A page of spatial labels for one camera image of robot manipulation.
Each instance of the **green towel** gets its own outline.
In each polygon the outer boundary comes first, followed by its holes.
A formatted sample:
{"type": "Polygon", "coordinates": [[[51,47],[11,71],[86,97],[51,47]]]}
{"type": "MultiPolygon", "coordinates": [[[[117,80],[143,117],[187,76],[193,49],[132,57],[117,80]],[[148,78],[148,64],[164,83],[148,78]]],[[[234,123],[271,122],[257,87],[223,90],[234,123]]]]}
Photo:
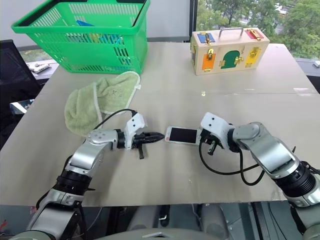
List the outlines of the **green towel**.
{"type": "Polygon", "coordinates": [[[73,133],[86,136],[102,121],[102,114],[126,109],[140,89],[140,76],[127,71],[114,79],[101,78],[97,82],[74,90],[64,108],[66,127],[73,133]]]}

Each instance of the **wall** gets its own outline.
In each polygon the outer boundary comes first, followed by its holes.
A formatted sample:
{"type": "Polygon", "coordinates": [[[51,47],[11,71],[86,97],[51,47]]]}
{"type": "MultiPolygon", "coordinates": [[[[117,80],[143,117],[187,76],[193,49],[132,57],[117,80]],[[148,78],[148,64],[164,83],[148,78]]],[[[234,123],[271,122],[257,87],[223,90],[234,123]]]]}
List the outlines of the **wall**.
{"type": "MultiPolygon", "coordinates": [[[[45,0],[1,0],[0,39],[13,39],[17,47],[34,46],[26,34],[16,34],[11,25],[45,0]]],[[[189,35],[189,0],[151,0],[147,12],[148,38],[189,35]]]]}

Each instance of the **yellow panel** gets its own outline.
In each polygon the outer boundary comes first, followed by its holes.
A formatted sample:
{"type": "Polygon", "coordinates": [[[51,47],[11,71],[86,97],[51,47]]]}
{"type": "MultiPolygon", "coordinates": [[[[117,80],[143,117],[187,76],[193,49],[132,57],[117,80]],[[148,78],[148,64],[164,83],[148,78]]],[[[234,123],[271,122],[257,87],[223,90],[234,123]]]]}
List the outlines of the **yellow panel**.
{"type": "Polygon", "coordinates": [[[210,60],[209,60],[209,55],[205,54],[202,60],[202,70],[205,72],[211,71],[211,69],[214,68],[215,58],[216,58],[215,53],[212,54],[212,58],[210,60]]]}
{"type": "Polygon", "coordinates": [[[245,61],[246,68],[250,68],[253,64],[256,63],[260,52],[261,52],[261,49],[259,47],[252,48],[252,50],[249,52],[249,55],[245,61]]]}

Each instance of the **beige table surface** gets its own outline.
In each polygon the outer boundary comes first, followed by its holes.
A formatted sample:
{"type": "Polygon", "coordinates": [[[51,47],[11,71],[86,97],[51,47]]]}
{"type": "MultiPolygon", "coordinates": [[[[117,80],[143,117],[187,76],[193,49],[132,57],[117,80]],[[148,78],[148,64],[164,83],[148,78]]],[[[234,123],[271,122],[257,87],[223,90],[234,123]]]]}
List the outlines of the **beige table surface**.
{"type": "MultiPolygon", "coordinates": [[[[51,188],[65,159],[83,141],[65,126],[69,94],[102,74],[72,74],[59,67],[24,115],[0,152],[0,204],[35,205],[51,188]]],[[[168,126],[198,128],[206,112],[234,125],[252,121],[267,129],[296,155],[320,168],[320,95],[282,44],[270,44],[256,70],[195,76],[187,43],[149,43],[138,90],[130,107],[146,119],[148,131],[165,133],[168,126]]],[[[124,128],[128,113],[105,128],[124,128]]],[[[239,175],[221,176],[201,163],[196,146],[160,141],[137,150],[105,155],[85,194],[85,206],[230,203],[283,200],[280,189],[264,176],[253,187],[239,175]]],[[[220,171],[239,169],[239,156],[217,150],[205,155],[220,171]]],[[[244,153],[246,167],[254,164],[244,153]]],[[[257,178],[260,169],[246,173],[257,178]]]]}

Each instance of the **green plastic basket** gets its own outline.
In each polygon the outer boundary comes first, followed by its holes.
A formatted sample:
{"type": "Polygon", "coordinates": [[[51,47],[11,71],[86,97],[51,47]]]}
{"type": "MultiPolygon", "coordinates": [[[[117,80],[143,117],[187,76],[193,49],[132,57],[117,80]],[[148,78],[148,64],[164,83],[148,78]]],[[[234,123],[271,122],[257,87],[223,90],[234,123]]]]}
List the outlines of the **green plastic basket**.
{"type": "Polygon", "coordinates": [[[11,27],[69,72],[141,73],[149,5],[150,0],[48,0],[11,27]]]}

